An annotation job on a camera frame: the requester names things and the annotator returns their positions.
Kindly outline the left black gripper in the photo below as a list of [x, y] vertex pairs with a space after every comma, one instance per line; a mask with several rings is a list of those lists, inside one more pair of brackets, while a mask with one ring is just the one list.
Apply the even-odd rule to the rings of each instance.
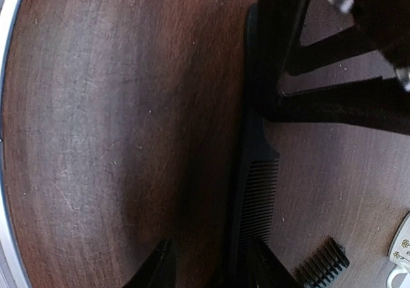
[[297, 76], [378, 50], [398, 80], [375, 77], [291, 94], [254, 83], [252, 107], [271, 122], [339, 123], [409, 134], [409, 0], [327, 2], [353, 16], [354, 25], [301, 45], [310, 0], [258, 0], [256, 75]]

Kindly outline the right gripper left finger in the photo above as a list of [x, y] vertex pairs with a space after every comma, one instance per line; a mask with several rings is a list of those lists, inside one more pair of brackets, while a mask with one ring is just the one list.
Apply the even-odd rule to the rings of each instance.
[[171, 288], [176, 286], [176, 248], [173, 240], [158, 243], [123, 288]]

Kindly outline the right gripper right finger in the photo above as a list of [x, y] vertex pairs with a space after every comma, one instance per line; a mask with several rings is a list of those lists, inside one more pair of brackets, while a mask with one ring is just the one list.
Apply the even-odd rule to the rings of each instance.
[[299, 288], [301, 285], [260, 239], [247, 242], [244, 264], [239, 268], [238, 287]]

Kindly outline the black comb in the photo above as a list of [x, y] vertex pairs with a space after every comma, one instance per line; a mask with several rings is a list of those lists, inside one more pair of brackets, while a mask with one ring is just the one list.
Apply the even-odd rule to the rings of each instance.
[[245, 265], [250, 237], [270, 238], [279, 169], [279, 154], [265, 139], [263, 117], [251, 108], [257, 21], [254, 3], [245, 20], [243, 110], [229, 224], [228, 266], [233, 273]]

